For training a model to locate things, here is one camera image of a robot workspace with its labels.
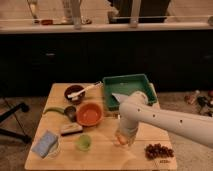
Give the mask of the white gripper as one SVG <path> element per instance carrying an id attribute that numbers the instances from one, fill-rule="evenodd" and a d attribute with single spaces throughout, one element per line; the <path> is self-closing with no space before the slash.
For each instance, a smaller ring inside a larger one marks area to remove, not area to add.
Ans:
<path id="1" fill-rule="evenodd" d="M 128 137 L 128 147 L 131 147 L 131 145 L 134 143 L 136 134 L 138 131 L 138 124 L 136 122 L 126 122 L 125 120 L 121 120 L 119 122 L 118 131 L 123 135 Z M 120 145 L 120 139 L 119 135 L 115 133 L 114 135 L 115 140 L 114 144 L 119 146 Z"/>

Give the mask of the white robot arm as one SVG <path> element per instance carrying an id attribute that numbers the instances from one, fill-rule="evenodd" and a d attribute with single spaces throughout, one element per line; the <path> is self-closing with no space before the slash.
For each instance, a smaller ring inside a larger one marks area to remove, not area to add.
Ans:
<path id="1" fill-rule="evenodd" d="M 144 122 L 213 148 L 213 118 L 151 107 L 142 91 L 113 96 L 119 102 L 118 131 L 123 136 L 135 137 L 139 123 Z"/>

